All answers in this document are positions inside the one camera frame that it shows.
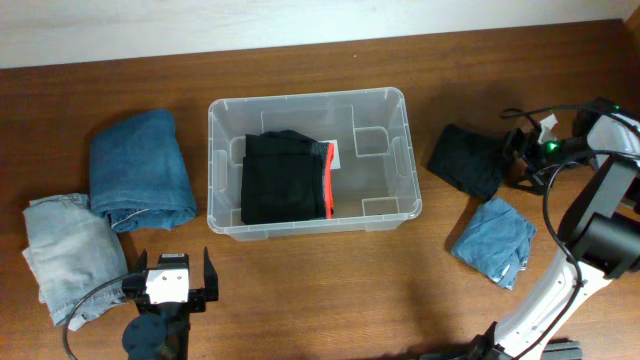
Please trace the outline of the small blue garment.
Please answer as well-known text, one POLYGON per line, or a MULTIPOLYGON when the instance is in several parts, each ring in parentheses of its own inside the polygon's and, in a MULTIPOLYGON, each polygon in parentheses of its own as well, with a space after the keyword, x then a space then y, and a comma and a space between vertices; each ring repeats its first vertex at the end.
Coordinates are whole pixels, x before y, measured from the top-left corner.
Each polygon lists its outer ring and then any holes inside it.
POLYGON ((451 254, 501 288, 512 290, 531 254, 537 228, 501 198, 480 205, 451 254))

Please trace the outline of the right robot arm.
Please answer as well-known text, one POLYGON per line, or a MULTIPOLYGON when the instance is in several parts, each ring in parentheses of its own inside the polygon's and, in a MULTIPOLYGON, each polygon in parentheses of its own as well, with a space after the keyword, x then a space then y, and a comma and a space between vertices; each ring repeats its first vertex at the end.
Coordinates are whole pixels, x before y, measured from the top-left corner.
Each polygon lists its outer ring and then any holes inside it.
MULTIPOLYGON (((592 294, 639 267, 639 225, 617 213, 638 156, 614 142, 605 162, 550 233, 558 252, 518 310, 474 338, 469 359, 569 358, 552 336, 592 294)), ((403 94, 395 88, 219 99, 208 110, 206 218, 238 241, 397 228, 423 201, 403 94), (241 219, 244 144, 249 135, 293 130, 336 150, 328 167, 335 207, 306 221, 248 225, 241 219)))

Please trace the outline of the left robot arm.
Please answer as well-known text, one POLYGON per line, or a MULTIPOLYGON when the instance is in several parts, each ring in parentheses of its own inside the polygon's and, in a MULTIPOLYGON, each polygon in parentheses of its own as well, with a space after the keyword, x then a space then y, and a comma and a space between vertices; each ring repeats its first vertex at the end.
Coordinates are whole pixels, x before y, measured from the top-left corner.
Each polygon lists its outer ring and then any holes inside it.
POLYGON ((133 301, 138 316, 125 328, 122 347, 129 360, 186 360, 190 316, 206 310, 205 288, 190 287, 187 254, 162 254, 154 268, 142 253, 136 271, 122 281, 122 291, 133 301))

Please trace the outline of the black garment with red band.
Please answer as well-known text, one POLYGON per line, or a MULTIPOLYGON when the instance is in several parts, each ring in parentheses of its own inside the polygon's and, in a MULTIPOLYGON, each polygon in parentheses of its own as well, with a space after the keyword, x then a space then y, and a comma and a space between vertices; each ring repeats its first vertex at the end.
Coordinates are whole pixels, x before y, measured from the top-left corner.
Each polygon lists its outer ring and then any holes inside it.
POLYGON ((247 225, 333 217, 336 146, 293 130, 245 137, 241 220, 247 225))

